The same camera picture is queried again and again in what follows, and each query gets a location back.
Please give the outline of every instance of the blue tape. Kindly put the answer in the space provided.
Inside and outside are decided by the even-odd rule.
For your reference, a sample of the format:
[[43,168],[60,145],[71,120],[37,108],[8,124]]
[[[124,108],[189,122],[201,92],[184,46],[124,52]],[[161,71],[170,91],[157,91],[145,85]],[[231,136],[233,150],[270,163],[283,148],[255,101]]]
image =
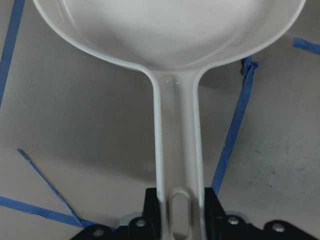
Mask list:
[[234,150],[237,136],[245,116],[247,105],[250,99],[255,69],[259,67],[258,62],[252,62],[252,57],[248,56],[244,59],[241,74],[245,76],[240,97],[236,104],[233,118],[230,124],[228,134],[222,149],[218,165],[216,167],[214,177],[211,183],[216,195],[219,194],[223,179],[225,177],[230,156]]
[[75,226],[78,228],[86,228],[88,226],[98,224],[93,221],[81,219],[83,226],[80,226],[79,223],[70,215],[67,215],[67,214],[64,214],[61,212],[57,212],[57,211],[52,211],[52,210],[45,209],[42,207],[30,205],[30,204],[27,204],[27,203],[24,203],[21,201],[12,200],[12,199],[6,198],[4,196],[0,196],[0,206],[6,207],[9,209],[14,209],[14,210],[17,210],[17,211],[20,211],[23,213],[27,213],[27,214],[38,215],[38,216],[41,216],[45,219],[57,221],[57,222],[60,222],[63,224],[72,225],[72,226]]
[[293,46],[320,55],[320,44],[315,44],[301,38],[295,38],[293,40]]
[[4,97],[7,77],[11,64],[12,55],[16,44],[20,20],[24,10],[25,0],[15,0],[13,3],[9,27],[3,46],[2,58],[0,62],[0,106]]
[[63,205],[68,209],[68,211],[72,214],[74,221],[76,221],[80,227],[84,228],[84,224],[81,222],[81,219],[80,217],[78,217],[76,211],[67,203],[67,201],[58,192],[58,190],[48,181],[48,179],[46,179],[46,177],[41,173],[41,171],[37,168],[37,166],[31,161],[28,155],[21,149],[18,149],[18,152],[21,154],[24,160],[30,165],[30,167],[35,171],[35,173],[42,179],[42,181],[49,187],[49,189],[63,203]]

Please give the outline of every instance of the white handle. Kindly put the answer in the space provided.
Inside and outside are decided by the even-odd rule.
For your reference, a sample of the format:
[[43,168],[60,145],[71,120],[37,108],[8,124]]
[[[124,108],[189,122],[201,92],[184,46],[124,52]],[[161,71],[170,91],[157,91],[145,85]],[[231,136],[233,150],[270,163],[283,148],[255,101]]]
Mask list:
[[205,240],[204,180],[196,72],[154,72],[156,187],[161,239],[174,240],[173,204],[184,196],[189,218],[186,239]]

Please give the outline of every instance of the floor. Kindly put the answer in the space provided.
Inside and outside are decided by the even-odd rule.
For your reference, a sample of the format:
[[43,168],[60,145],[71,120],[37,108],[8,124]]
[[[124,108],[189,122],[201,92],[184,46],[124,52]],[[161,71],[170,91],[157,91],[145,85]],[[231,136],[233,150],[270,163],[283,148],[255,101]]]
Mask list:
[[[13,0],[0,6],[0,51]],[[320,238],[320,1],[308,0],[288,33],[255,54],[252,96],[221,187],[228,211],[254,225],[282,219]],[[209,186],[242,86],[241,63],[209,70],[198,91]],[[155,186],[149,79],[60,38],[26,0],[0,109],[0,196],[67,214],[24,162],[23,149],[83,219],[116,227],[141,212]],[[0,207],[1,238],[69,239],[80,228]]]

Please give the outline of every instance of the metal screw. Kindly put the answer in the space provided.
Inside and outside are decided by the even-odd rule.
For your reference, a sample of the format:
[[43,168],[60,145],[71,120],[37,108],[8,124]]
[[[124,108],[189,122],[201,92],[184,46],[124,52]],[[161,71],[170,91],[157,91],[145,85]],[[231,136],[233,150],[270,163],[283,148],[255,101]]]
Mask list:
[[231,225],[238,225],[239,224],[239,219],[235,216],[230,216],[228,218],[228,222],[231,224]]
[[101,237],[103,234],[105,234],[105,230],[103,230],[102,228],[97,228],[92,235],[94,237]]
[[277,222],[272,225],[272,229],[278,233],[283,233],[285,231],[285,227]]
[[139,219],[138,221],[135,222],[135,225],[139,228],[143,227],[144,225],[146,225],[145,220],[143,219]]

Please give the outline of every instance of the bolt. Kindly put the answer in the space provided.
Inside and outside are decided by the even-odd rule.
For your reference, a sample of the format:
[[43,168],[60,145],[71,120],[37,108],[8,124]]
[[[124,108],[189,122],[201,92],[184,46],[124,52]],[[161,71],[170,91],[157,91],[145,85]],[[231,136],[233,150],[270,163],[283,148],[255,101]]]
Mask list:
[[143,227],[144,225],[146,225],[145,220],[143,219],[139,219],[138,221],[135,222],[135,225],[139,228]]
[[103,234],[105,234],[105,230],[103,230],[102,228],[97,228],[92,235],[94,237],[101,237]]
[[238,225],[239,224],[239,219],[235,216],[230,216],[228,218],[228,222],[231,224],[231,225]]
[[272,229],[278,233],[283,233],[285,231],[285,227],[277,222],[272,225]]

